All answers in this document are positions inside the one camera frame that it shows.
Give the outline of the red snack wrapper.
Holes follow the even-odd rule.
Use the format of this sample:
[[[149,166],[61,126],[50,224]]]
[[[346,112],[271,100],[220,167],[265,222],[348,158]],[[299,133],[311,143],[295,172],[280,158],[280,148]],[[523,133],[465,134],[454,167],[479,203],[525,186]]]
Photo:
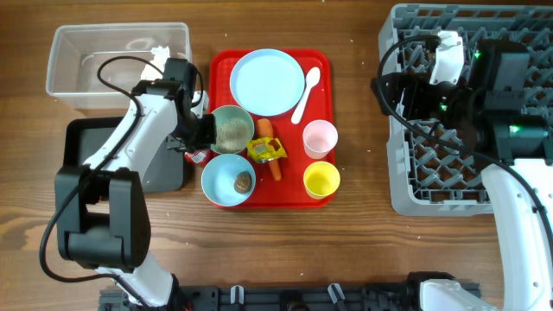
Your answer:
[[[186,152],[184,157],[187,162],[205,167],[212,158],[212,151],[210,149],[202,149],[195,152]]]

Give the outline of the green bowl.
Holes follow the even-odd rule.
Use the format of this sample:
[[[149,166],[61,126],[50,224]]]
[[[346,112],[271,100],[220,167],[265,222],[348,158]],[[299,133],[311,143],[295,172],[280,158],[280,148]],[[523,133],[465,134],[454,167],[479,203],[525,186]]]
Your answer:
[[[212,114],[215,116],[216,128],[218,125],[220,125],[223,121],[225,121],[228,118],[238,117],[238,118],[244,119],[250,125],[251,132],[252,132],[251,140],[253,139],[254,132],[255,132],[254,121],[250,113],[244,110],[243,108],[236,105],[223,105],[215,109],[212,112]],[[211,150],[217,154],[221,154],[215,150],[215,144],[212,145]]]

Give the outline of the light blue bowl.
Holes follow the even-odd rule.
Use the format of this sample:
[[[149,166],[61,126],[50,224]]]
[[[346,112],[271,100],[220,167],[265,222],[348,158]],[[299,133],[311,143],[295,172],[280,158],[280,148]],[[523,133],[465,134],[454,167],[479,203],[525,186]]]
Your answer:
[[[237,175],[248,171],[253,180],[251,191],[239,194],[234,190]],[[223,154],[215,156],[203,169],[201,187],[204,195],[215,205],[233,207],[244,203],[256,187],[256,173],[250,162],[241,155]]]

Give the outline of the brown round cookie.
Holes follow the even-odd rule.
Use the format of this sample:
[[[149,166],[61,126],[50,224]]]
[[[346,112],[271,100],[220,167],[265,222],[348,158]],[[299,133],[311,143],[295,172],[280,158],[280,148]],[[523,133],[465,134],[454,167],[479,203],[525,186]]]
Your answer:
[[[253,180],[248,171],[239,173],[234,181],[234,190],[239,194],[247,194],[251,191]]]

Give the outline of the orange carrot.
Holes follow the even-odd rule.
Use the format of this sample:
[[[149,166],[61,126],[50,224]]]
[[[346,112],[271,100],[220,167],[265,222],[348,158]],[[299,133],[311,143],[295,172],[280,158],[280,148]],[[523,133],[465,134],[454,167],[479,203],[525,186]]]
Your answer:
[[[260,138],[263,138],[263,137],[273,138],[274,137],[271,122],[267,118],[258,119],[258,121],[256,122],[256,131],[257,131],[257,135]],[[270,168],[270,172],[273,176],[273,179],[275,181],[280,181],[282,179],[282,173],[281,173],[281,169],[280,169],[278,160],[269,161],[268,165],[269,165],[269,168]]]

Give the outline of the yellow foil wrapper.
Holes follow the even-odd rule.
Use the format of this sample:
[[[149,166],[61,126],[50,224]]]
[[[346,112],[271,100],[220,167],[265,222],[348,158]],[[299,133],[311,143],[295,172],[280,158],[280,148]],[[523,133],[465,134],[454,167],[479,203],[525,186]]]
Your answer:
[[[262,137],[246,144],[248,156],[257,163],[266,163],[287,157],[286,150],[278,138]]]

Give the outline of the pink plastic cup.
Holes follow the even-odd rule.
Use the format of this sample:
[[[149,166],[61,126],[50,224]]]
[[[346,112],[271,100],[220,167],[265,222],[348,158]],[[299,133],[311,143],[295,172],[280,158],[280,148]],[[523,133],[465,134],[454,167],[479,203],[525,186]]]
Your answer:
[[[312,159],[325,157],[338,142],[338,131],[326,120],[310,122],[302,133],[304,150]]]

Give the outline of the yellow plastic cup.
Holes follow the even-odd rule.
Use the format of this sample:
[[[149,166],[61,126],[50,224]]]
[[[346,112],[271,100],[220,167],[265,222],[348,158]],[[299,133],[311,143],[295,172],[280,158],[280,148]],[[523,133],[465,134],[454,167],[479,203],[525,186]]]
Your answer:
[[[340,181],[339,170],[330,162],[313,162],[303,174],[306,192],[316,200],[333,194],[340,186]]]

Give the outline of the white rice pile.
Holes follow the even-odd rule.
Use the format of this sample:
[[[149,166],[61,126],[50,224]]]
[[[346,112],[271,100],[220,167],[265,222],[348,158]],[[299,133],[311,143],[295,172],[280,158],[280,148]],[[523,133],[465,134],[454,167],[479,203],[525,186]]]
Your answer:
[[[228,118],[217,126],[215,150],[221,154],[238,153],[251,140],[250,125],[241,118]]]

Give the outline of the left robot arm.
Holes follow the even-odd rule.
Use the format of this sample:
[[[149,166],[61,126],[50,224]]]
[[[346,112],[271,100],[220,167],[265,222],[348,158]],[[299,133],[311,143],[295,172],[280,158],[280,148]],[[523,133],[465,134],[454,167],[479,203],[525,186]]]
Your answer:
[[[125,95],[130,108],[105,144],[83,164],[64,165],[55,182],[55,213],[43,233],[39,261],[50,278],[72,283],[47,264],[47,244],[57,233],[60,256],[90,270],[77,282],[112,279],[138,310],[188,310],[175,275],[149,252],[151,226],[142,179],[169,136],[180,152],[208,149],[215,142],[215,117],[192,109],[203,80],[188,60],[169,58],[160,77],[143,79]]]

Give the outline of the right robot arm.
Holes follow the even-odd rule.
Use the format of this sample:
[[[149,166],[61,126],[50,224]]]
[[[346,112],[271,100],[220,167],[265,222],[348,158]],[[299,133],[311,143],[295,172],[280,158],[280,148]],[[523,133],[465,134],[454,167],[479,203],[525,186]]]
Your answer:
[[[461,42],[423,35],[435,52],[429,77],[378,72],[373,91],[385,115],[445,149],[476,158],[498,232],[504,309],[552,307],[552,131],[526,114],[530,63],[517,42],[485,39],[468,62]]]

